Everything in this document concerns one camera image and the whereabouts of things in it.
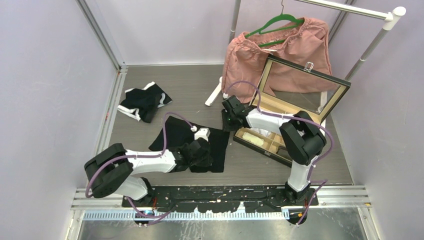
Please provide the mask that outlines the cream rolled underwear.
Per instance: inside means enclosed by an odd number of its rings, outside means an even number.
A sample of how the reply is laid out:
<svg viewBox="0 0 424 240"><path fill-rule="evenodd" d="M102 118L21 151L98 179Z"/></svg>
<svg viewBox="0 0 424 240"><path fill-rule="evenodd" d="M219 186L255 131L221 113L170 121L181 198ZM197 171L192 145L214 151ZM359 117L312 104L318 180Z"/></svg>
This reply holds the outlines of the cream rolled underwear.
<svg viewBox="0 0 424 240"><path fill-rule="evenodd" d="M254 134L251 134L249 132L244 132L242 135L242 139L244 139L247 142L250 142L257 146L263 146L264 145L264 139L262 137L256 136Z"/></svg>

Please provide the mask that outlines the black white-trimmed underwear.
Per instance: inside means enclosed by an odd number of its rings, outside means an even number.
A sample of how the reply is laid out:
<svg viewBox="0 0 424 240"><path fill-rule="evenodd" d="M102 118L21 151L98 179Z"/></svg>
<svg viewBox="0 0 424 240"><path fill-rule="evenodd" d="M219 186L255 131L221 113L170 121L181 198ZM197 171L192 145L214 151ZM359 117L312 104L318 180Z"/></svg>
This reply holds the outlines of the black white-trimmed underwear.
<svg viewBox="0 0 424 240"><path fill-rule="evenodd" d="M125 99L118 105L117 110L138 122L151 123L158 109L173 101L154 81L142 89L127 89L124 94Z"/></svg>

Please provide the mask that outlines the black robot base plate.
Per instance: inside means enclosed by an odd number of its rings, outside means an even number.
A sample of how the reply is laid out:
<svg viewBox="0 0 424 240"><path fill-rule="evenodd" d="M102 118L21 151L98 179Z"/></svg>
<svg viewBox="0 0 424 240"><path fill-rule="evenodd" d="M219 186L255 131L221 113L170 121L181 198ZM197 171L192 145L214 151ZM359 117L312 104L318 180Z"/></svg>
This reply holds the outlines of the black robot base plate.
<svg viewBox="0 0 424 240"><path fill-rule="evenodd" d="M284 186L277 185L215 185L215 186L155 186L143 188L143 197L136 199L137 193L122 192L122 206L138 209L150 208L160 212L178 213L234 213L244 207L247 213L274 213L282 207L307 207L318 205L315 189L309 188L296 199Z"/></svg>

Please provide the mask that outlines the black compartment storage box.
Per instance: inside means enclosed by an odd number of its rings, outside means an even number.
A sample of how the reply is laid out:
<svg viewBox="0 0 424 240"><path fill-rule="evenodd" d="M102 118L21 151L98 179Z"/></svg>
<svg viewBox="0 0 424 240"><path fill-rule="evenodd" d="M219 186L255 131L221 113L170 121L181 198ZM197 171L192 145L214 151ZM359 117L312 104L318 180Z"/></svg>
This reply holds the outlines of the black compartment storage box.
<svg viewBox="0 0 424 240"><path fill-rule="evenodd" d="M321 125L337 103L351 87L351 83L313 69L314 64L305 66L268 55L258 82L259 93L253 94L250 106L280 114L296 114L305 111L310 118ZM251 133L264 139L263 146L242 139L243 133ZM292 165L292 159L277 155L279 146L284 146L280 133L265 137L258 128L240 128L233 140L258 153L284 164Z"/></svg>

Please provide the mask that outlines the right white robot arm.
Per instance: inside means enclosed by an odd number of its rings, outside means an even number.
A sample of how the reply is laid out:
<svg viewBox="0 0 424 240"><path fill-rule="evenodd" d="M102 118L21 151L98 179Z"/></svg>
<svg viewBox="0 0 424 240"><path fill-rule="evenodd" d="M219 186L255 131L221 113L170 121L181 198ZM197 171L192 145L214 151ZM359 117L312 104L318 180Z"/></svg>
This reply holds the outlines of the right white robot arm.
<svg viewBox="0 0 424 240"><path fill-rule="evenodd" d="M311 184L313 162L327 144L320 130L321 125L314 122L305 111L301 110L296 114L265 111L247 106L235 96L224 100L222 105L224 130L262 129L281 135L286 152L292 160L284 195L290 204L300 204Z"/></svg>

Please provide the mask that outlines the plain black underwear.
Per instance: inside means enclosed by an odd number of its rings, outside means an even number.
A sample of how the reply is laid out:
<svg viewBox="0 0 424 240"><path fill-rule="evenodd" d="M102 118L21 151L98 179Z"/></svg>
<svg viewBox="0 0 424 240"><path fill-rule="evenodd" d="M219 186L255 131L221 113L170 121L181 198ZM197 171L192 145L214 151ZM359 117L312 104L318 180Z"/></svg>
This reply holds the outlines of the plain black underwear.
<svg viewBox="0 0 424 240"><path fill-rule="evenodd" d="M189 144L194 140L194 133L182 119L170 116L165 122L165 127L168 149L181 147L183 144ZM230 133L217 128L209 128L209 130L208 141L213 162L208 167L191 166L189 170L192 173L222 173L224 171Z"/></svg>

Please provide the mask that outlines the white black-trimmed underwear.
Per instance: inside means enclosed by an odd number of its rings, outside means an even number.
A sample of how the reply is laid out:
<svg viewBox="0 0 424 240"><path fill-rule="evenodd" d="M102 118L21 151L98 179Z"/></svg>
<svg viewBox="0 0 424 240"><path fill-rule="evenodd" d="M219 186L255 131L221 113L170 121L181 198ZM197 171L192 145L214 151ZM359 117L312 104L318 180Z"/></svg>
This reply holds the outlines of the white black-trimmed underwear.
<svg viewBox="0 0 424 240"><path fill-rule="evenodd" d="M268 131L268 130L265 130L265 129L258 129L258 133L265 136L265 137L269 137L272 134L271 131Z"/></svg>

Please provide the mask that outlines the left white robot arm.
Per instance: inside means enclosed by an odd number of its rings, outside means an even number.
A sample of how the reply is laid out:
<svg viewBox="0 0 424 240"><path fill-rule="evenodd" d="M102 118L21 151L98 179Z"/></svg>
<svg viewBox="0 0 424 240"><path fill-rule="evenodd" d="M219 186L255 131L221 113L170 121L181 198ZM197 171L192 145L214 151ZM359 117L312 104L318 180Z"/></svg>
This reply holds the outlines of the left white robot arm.
<svg viewBox="0 0 424 240"><path fill-rule="evenodd" d="M211 147L204 138L162 151L133 151L115 143L84 165L88 179L86 198L104 198L118 194L149 206L154 199L144 173L183 172L190 167L206 168L213 163Z"/></svg>

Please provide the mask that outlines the dark rolled underwear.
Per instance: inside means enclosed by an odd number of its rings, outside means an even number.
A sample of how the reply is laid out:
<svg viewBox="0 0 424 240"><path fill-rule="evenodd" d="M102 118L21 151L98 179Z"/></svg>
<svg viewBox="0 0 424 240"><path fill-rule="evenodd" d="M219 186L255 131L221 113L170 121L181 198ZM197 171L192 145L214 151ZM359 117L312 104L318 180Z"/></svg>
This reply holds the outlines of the dark rolled underwear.
<svg viewBox="0 0 424 240"><path fill-rule="evenodd" d="M287 149L282 145L277 148L276 154L286 159L290 157Z"/></svg>

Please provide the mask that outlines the pink hanging shorts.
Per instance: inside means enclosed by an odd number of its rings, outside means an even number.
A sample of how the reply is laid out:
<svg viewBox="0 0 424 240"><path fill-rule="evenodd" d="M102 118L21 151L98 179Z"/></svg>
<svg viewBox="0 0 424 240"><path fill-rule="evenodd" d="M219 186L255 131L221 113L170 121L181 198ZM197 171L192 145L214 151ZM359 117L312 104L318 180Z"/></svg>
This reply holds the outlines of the pink hanging shorts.
<svg viewBox="0 0 424 240"><path fill-rule="evenodd" d="M331 76L329 56L329 26L320 19L302 17L303 23L290 22L280 30L250 36L242 32L228 45L222 71L221 91L236 96L241 103L249 103L255 93L269 55L305 67L313 63L313 70ZM274 64L263 91L315 93L333 90L331 81L309 75L283 64Z"/></svg>

